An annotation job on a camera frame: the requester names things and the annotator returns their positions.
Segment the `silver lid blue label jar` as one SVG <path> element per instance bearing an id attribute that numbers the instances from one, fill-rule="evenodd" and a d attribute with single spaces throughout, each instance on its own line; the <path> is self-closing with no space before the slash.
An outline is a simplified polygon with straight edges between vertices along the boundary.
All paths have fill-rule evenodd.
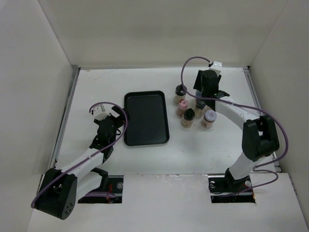
<path id="1" fill-rule="evenodd" d="M 202 93 L 200 91 L 196 90 L 195 96 L 197 98 L 201 98 L 202 97 Z"/>

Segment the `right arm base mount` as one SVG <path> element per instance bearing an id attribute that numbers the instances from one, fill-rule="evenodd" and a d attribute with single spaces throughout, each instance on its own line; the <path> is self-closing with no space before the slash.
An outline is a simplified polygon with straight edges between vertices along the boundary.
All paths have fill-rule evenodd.
<path id="1" fill-rule="evenodd" d="M 249 175 L 235 180 L 227 169 L 224 176 L 210 176 L 208 181 L 212 203 L 255 203 Z"/>

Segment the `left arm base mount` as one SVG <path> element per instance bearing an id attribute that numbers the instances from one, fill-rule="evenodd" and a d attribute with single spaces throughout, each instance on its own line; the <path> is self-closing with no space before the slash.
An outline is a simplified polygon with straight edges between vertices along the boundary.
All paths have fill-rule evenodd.
<path id="1" fill-rule="evenodd" d="M 122 203 L 124 189 L 123 175 L 109 175 L 107 171 L 100 168 L 94 168 L 90 174 L 100 181 L 100 185 L 88 191 L 84 197 L 78 200 L 78 203 Z"/>

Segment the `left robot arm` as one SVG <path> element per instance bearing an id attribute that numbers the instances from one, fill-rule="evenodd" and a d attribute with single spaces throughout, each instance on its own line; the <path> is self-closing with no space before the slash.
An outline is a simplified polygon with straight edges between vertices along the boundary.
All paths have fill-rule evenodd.
<path id="1" fill-rule="evenodd" d="M 118 199 L 113 193 L 107 171 L 99 168 L 113 152 L 113 146 L 124 136 L 129 116 L 125 109 L 112 103 L 112 111 L 105 111 L 105 102 L 90 107 L 98 130 L 85 153 L 70 164 L 49 169 L 42 180 L 41 187 L 31 203 L 31 208 L 65 220 L 79 201 Z"/>

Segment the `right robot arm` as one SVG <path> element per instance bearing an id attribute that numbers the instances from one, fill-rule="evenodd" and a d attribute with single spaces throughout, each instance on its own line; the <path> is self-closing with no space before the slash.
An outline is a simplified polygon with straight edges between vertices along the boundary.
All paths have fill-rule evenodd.
<path id="1" fill-rule="evenodd" d="M 224 115 L 242 130 L 242 154 L 227 169 L 224 186 L 235 191 L 253 168 L 266 156 L 280 148 L 274 120 L 266 115 L 252 113 L 244 106 L 236 106 L 230 95 L 219 90 L 221 76 L 214 70 L 198 71 L 194 89 L 201 92 L 206 105 Z"/>

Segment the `black round cap spice bottle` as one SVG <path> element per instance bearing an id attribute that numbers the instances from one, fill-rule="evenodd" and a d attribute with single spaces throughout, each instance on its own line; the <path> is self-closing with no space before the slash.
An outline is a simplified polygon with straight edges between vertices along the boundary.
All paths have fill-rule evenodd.
<path id="1" fill-rule="evenodd" d="M 195 115 L 196 114 L 192 108 L 185 110 L 181 119 L 181 125 L 184 128 L 190 128 L 193 124 Z"/>

